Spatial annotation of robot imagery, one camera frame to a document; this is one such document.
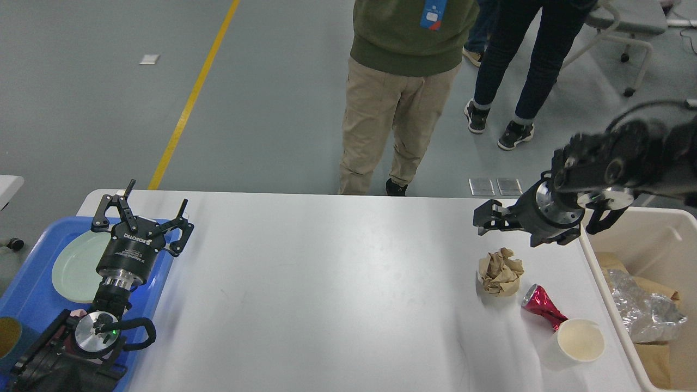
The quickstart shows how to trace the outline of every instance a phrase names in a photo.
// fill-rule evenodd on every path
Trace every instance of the cable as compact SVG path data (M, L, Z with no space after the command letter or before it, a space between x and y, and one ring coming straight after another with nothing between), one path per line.
M690 21L690 19L689 19L688 17L684 17L684 16L682 16L681 14L676 13L675 11L671 11L671 12L673 12L673 15L675 15L675 16L677 16L677 17L680 17L680 18L682 18L682 19L684 19L684 20L686 20L686 21L688 21L688 22ZM692 24L692 23L690 23L690 27L693 28L693 29L697 28L697 26L695 26L695 25Z
M640 103L639 105L627 110L626 112L620 114L619 116L615 117L612 122L610 122L610 125L605 128L605 132L610 132L615 128L615 126L623 120L626 116L630 115L631 113L636 112L637 110L644 109L645 107L652 107L652 106L663 106L663 105L669 105L669 106L678 106L682 109L687 108L691 109L689 103L685 100L651 100L649 102L644 102Z
M683 38L687 38L687 39L690 41L690 48L692 49L692 52L693 52L694 54L697 54L697 50L695 50L695 46L694 46L694 44L692 43L692 37L691 37L691 36L686 36L686 35L683 34L686 30L691 30L691 29L694 29L694 27L685 27L683 30L680 30L680 36L683 37Z
M673 15L675 15L675 16L681 18L681 19L684 19L684 20L688 21L688 23L690 23L690 27L685 27L684 29L680 30L679 34L680 34L680 36L681 36L683 39L687 38L687 39L690 41L690 49L692 49L692 52L693 52L694 54L697 54L697 50L695 50L695 46L694 46L694 44L692 43L692 37L683 34L683 33L684 33L685 31L687 31L687 30L690 30L690 29L697 29L697 26L695 26L694 24L692 24L692 22L690 22L690 19L689 19L689 18L687 18L687 17L685 17L685 16L682 16L681 14L676 13L675 11L672 11L672 12L673 12Z

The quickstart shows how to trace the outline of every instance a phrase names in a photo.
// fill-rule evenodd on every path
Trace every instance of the blue tray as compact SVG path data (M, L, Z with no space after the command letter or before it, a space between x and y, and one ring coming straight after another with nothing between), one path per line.
M34 249L29 253L22 268L0 299L0 317L14 317L24 325L42 333L63 309L86 310L90 306L88 303L69 301L58 294L53 287L51 273L53 264L61 251L80 234L88 232L91 222L92 217L90 216L63 218L52 223L41 234ZM173 241L173 236L177 233L168 233L165 236L167 243ZM160 252L148 282L138 287L131 295L130 302L133 304L133 308L124 315L123 319L153 316L155 307L160 300L164 282L167 280L172 259L173 257L169 253ZM126 331L123 335L127 337L128 342L141 342L146 338L143 328ZM133 374L133 369L138 363L138 353L140 352L122 352L116 360L117 363L127 366L128 371L118 382L115 391L125 390ZM0 374L0 391L5 389L9 381L9 375Z

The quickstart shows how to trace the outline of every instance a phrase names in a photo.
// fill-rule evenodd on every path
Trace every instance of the trash bin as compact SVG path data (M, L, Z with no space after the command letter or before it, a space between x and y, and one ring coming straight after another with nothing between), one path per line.
M613 252L633 276L675 288L680 312L688 317L680 337L670 343L673 391L697 391L697 220L686 211L630 207L612 228L585 232L581 245L611 314L639 384L646 391L665 391L651 384L619 317L594 252Z

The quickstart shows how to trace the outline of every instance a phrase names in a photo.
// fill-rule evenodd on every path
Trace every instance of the crumpled paper ball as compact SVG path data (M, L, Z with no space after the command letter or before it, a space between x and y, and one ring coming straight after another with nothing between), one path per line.
M520 276L525 272L520 259L510 259L513 251L501 248L480 260L479 273L484 291L494 296L511 296L520 288Z

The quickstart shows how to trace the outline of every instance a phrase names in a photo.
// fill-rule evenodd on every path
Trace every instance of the yellow floor line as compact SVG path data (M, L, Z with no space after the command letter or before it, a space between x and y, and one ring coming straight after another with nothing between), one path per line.
M160 182L162 181L164 172L167 170L167 166L172 158L172 154L174 154L176 145L179 143L179 138L181 137L182 132L184 132L184 127L186 127L186 123L189 121L189 115L191 115L191 111L194 109L194 105L196 105L196 99L198 99L201 88L204 86L206 76L208 76L208 71L210 71L210 66L213 65L213 60L215 59L217 50L220 48L220 43L222 43L222 39L225 37L227 27L230 25L230 20L232 20L232 17L235 15L235 11L237 10L237 5L239 3L240 0L234 0L230 5L230 9L227 11L227 15L225 15L225 20L223 21L222 26L220 26L220 30L215 37L215 41L213 41L213 46L210 47L208 57L206 57L206 62L204 63L203 68L201 68L201 72L199 73L198 79L196 79L194 88L191 90L191 94L189 94L189 99L186 101L186 105L184 105L184 110L179 116L179 122L177 122L176 127L174 128L174 132L169 138L167 148L164 149L164 153L162 154L158 168L155 169L155 174L153 174L153 178L150 180L150 185L148 185L149 190L155 190L160 187Z

